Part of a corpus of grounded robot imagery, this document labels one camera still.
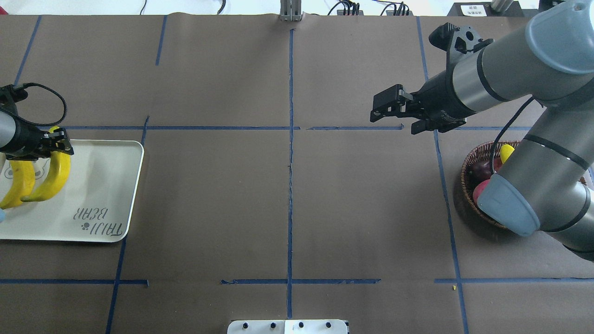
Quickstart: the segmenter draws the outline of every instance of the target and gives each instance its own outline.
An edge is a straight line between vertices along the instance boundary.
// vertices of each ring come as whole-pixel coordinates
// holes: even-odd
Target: basket of fruit
[[[500,141],[497,143],[495,147],[495,159],[493,161],[493,169],[495,172],[499,171],[507,157],[509,157],[513,151],[512,148],[506,147],[504,149],[505,154],[502,161],[501,148],[505,145],[515,148],[519,143],[519,141]],[[507,229],[505,226],[496,222],[493,218],[481,211],[476,205],[478,195],[486,187],[488,180],[491,178],[491,163],[489,159],[492,144],[492,141],[481,144],[468,153],[466,159],[464,159],[464,162],[462,163],[462,170],[460,171],[460,185],[462,188],[462,195],[464,197],[463,201],[474,213],[476,213],[482,220],[492,225],[502,229]],[[583,177],[579,179],[579,182],[587,185],[586,180]]]

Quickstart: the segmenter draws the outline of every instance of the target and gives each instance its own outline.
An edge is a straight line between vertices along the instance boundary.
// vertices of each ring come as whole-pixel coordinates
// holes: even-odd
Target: white label
[[[464,16],[486,16],[483,5],[460,5],[460,9]]]

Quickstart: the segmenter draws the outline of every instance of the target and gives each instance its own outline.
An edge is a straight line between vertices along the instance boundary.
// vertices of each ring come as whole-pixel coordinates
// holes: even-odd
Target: cartoon face drawing
[[[46,168],[48,167],[49,159],[39,159],[37,161],[33,161],[33,169],[35,170],[35,179],[41,179],[44,175],[47,174]],[[12,168],[10,168],[10,164],[4,171],[4,177],[7,179],[12,179]]]

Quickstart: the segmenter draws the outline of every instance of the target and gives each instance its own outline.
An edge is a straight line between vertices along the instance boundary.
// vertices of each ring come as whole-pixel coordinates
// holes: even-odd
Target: white bracket
[[[280,0],[281,21],[301,21],[301,0]]]
[[[339,319],[235,320],[227,334],[349,334],[349,325]]]

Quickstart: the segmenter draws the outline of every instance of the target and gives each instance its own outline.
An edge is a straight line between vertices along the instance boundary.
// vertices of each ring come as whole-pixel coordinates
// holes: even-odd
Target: black rubber ring
[[[495,92],[495,90],[493,90],[493,88],[491,87],[491,85],[487,82],[486,77],[485,77],[485,72],[483,71],[482,68],[482,54],[483,52],[485,52],[485,49],[481,49],[481,51],[479,52],[479,56],[476,59],[476,72],[479,75],[479,79],[481,79],[481,83],[483,85],[483,88],[485,88],[486,92],[489,93],[489,95],[491,95],[494,99],[502,101],[502,102],[508,102],[510,100],[505,99],[503,97],[501,97],[499,94],[497,94]]]
[[[571,220],[571,222],[569,222],[559,228],[543,230],[544,232],[547,232],[547,233],[561,232],[565,229],[572,227],[577,222],[579,222],[580,219],[584,218],[584,216],[586,215],[586,212],[588,211],[588,209],[590,209],[590,190],[586,186],[584,186],[584,188],[586,189],[586,202],[584,203],[584,206],[582,207],[582,210],[580,211],[580,213],[578,213],[577,216],[575,216],[575,218],[573,218]]]
[[[533,134],[527,134],[524,137],[524,139],[533,141],[537,144],[543,145],[543,146],[559,153],[560,155],[562,155],[562,156],[566,157],[567,159],[578,164],[580,167],[582,167],[584,169],[584,171],[587,170],[588,168],[590,168],[590,165],[588,164],[588,162],[585,161],[584,159],[582,159],[579,155],[573,153],[572,151],[566,149],[563,146],[553,143],[552,141],[546,140],[542,137],[535,136]]]

